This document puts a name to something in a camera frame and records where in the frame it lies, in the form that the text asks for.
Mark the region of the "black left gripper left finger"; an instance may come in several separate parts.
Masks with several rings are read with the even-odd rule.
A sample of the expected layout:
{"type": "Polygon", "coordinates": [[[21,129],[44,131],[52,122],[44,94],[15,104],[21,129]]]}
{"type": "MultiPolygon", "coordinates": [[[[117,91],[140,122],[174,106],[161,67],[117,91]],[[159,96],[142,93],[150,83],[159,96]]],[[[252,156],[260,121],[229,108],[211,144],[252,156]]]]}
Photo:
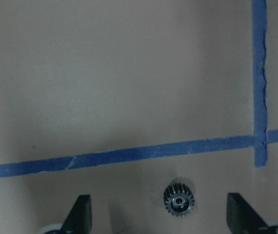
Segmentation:
{"type": "Polygon", "coordinates": [[[92,201],[90,195],[79,195],[61,226],[62,234],[90,234],[92,201]]]}

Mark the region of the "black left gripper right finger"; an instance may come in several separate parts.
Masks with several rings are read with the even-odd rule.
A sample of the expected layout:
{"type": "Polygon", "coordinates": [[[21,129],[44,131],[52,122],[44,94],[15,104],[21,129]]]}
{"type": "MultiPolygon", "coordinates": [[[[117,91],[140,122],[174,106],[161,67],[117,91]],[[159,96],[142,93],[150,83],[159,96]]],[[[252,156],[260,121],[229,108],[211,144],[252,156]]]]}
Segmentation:
{"type": "Polygon", "coordinates": [[[226,223],[232,234],[263,234],[268,225],[239,193],[228,193],[226,223]]]}

